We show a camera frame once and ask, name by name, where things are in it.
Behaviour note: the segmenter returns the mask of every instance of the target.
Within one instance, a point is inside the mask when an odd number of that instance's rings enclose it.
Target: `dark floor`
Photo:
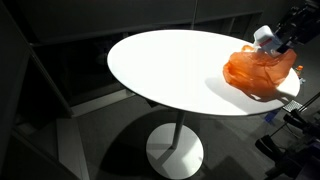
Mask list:
[[[225,118],[187,113],[185,125],[199,136],[204,147],[204,162],[188,179],[264,179],[273,162],[254,143],[282,124],[282,114],[273,126],[263,120],[265,114]],[[151,108],[143,98],[134,96],[78,117],[90,179],[166,179],[149,165],[145,146],[156,127],[175,122],[176,116],[175,110]],[[282,147],[294,141],[285,130],[273,138]]]

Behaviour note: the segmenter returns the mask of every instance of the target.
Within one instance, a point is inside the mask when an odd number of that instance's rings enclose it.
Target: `table pedestal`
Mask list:
[[[201,141],[191,129],[183,126],[184,117],[184,112],[179,112],[176,124],[159,126],[147,141],[147,157],[151,166],[169,179],[192,176],[203,160]]]

